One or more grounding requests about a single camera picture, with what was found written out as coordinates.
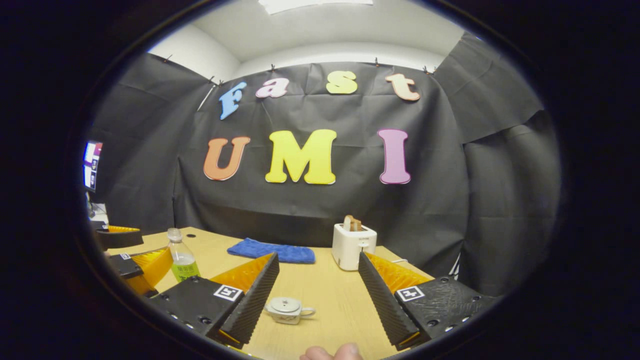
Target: hand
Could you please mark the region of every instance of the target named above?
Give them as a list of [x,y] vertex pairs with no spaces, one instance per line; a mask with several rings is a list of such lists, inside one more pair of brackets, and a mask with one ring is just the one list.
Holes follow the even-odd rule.
[[321,347],[310,347],[304,355],[300,355],[300,360],[363,360],[358,352],[358,346],[354,343],[348,343],[341,346],[335,352],[335,356],[331,356],[325,349]]

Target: black curtain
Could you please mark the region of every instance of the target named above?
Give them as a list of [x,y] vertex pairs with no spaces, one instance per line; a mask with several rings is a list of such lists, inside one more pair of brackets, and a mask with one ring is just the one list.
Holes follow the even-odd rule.
[[[335,70],[356,74],[355,93],[327,92],[327,75]],[[415,81],[418,101],[400,99],[385,80],[398,72]],[[256,97],[273,78],[290,80],[287,93]],[[218,99],[242,81],[239,108],[220,120]],[[333,224],[350,213],[378,232],[379,245],[432,275],[447,274],[460,256],[460,279],[489,295],[504,293],[543,259],[560,185],[553,127],[517,69],[480,39],[465,34],[435,74],[320,63],[211,88],[150,54],[114,87],[90,135],[104,142],[96,196],[112,224],[144,233],[195,226],[330,247]],[[408,184],[380,181],[382,128],[408,133]],[[302,147],[318,129],[337,133],[335,184],[266,182],[269,135],[292,131]],[[218,164],[224,167],[237,136],[251,138],[238,171],[226,181],[210,180],[203,171],[209,140],[229,140]]]

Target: monitor screen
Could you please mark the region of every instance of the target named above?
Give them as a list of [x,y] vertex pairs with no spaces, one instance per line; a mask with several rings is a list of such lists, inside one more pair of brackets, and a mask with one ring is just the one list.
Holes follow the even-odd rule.
[[98,161],[100,160],[101,142],[89,141],[84,150],[84,186],[95,192],[95,180],[98,172]]

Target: bottle cap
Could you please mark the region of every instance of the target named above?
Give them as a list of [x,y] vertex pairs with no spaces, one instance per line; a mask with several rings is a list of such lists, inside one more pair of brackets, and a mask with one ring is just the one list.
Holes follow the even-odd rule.
[[172,243],[179,243],[182,241],[182,233],[180,232],[180,229],[176,229],[174,227],[166,231],[166,237],[169,238]]

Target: small teapot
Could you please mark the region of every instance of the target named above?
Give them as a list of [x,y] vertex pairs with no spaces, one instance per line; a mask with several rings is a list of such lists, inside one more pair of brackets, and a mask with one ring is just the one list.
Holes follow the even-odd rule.
[[300,318],[308,318],[316,313],[313,307],[302,307],[300,300],[290,297],[275,297],[264,309],[276,322],[297,324]]

